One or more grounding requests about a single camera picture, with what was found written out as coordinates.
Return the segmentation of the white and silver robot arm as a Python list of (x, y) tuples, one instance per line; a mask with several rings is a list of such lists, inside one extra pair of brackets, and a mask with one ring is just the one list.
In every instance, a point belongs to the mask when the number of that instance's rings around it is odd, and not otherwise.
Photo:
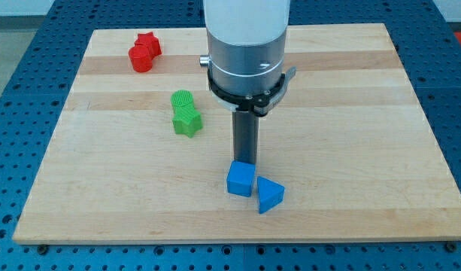
[(290, 0), (204, 0), (209, 73), (222, 90), (255, 96), (282, 73)]

